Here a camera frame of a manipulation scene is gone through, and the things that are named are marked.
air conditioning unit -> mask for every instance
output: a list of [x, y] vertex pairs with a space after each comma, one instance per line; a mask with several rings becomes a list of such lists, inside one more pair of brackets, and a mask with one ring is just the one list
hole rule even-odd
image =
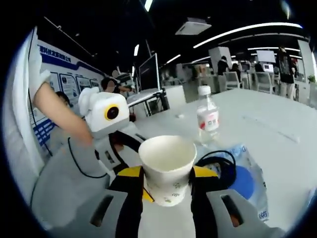
[[199, 35], [210, 27], [211, 25], [208, 24], [205, 20], [189, 17], [187, 18], [187, 21], [175, 33], [175, 35]]

robot camera eye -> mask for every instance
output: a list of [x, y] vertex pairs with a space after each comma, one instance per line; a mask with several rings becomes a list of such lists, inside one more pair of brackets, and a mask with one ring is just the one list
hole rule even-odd
[[119, 115], [119, 108], [117, 105], [110, 105], [105, 111], [105, 119], [113, 120]]

bottle cap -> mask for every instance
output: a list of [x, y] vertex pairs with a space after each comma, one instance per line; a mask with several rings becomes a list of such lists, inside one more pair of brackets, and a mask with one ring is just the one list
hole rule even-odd
[[200, 96], [205, 96], [211, 93], [210, 86], [204, 85], [198, 87], [198, 94]]

black cable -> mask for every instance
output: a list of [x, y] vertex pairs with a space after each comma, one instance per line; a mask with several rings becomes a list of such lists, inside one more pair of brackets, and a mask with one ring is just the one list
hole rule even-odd
[[67, 140], [67, 141], [68, 141], [68, 148], [69, 148], [71, 157], [73, 158], [73, 160], [74, 160], [74, 162], [75, 162], [75, 165], [77, 166], [77, 168], [78, 168], [78, 170], [80, 171], [80, 173], [82, 173], [84, 176], [89, 177], [89, 178], [92, 178], [92, 179], [101, 179], [101, 178], [103, 178], [103, 177], [105, 177], [105, 176], [107, 175], [107, 173], [105, 173], [104, 175], [96, 176], [96, 177], [95, 177], [95, 176], [90, 176], [90, 175], [86, 174], [85, 172], [83, 172], [83, 171], [81, 170], [81, 168], [79, 167], [77, 161], [75, 160], [75, 157], [74, 157], [73, 151], [72, 151], [72, 149], [71, 149], [69, 140], [70, 140], [70, 137], [69, 137], [68, 140]]
[[[32, 47], [32, 41], [33, 41], [33, 35], [34, 35], [34, 29], [33, 29], [33, 33], [32, 33], [32, 38], [31, 38], [31, 42], [30, 42], [30, 49], [29, 49], [29, 54], [28, 54], [28, 60], [30, 60], [30, 52], [31, 52], [31, 47]], [[34, 121], [34, 125], [35, 127], [37, 128], [37, 124], [36, 124], [36, 121], [35, 121], [35, 116], [34, 116], [34, 112], [33, 112], [33, 107], [32, 107], [32, 101], [31, 101], [31, 96], [30, 96], [30, 89], [28, 89], [28, 93], [29, 93], [29, 101], [30, 101], [30, 108], [31, 108], [31, 114], [32, 114], [32, 118], [33, 118], [33, 121]], [[52, 152], [49, 150], [47, 144], [44, 142], [44, 146], [45, 148], [48, 150], [50, 156], [52, 157], [53, 154]]]
[[[232, 161], [218, 157], [218, 156], [210, 156], [211, 154], [215, 153], [226, 153], [230, 155], [232, 158]], [[233, 185], [233, 183], [236, 180], [237, 177], [237, 172], [236, 172], [236, 160], [234, 156], [226, 150], [217, 150], [217, 151], [212, 151], [207, 154], [205, 154], [197, 163], [196, 166], [199, 167], [204, 167], [206, 165], [210, 164], [219, 164], [220, 165], [220, 170], [221, 170], [221, 175], [219, 178], [219, 184], [217, 184], [217, 187], [219, 187], [220, 190], [228, 189], [230, 186]]]

bottle label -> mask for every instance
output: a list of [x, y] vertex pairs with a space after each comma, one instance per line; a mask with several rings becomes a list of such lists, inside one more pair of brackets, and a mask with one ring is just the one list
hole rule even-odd
[[219, 112], [210, 114], [198, 114], [199, 128], [205, 131], [213, 131], [219, 127]]

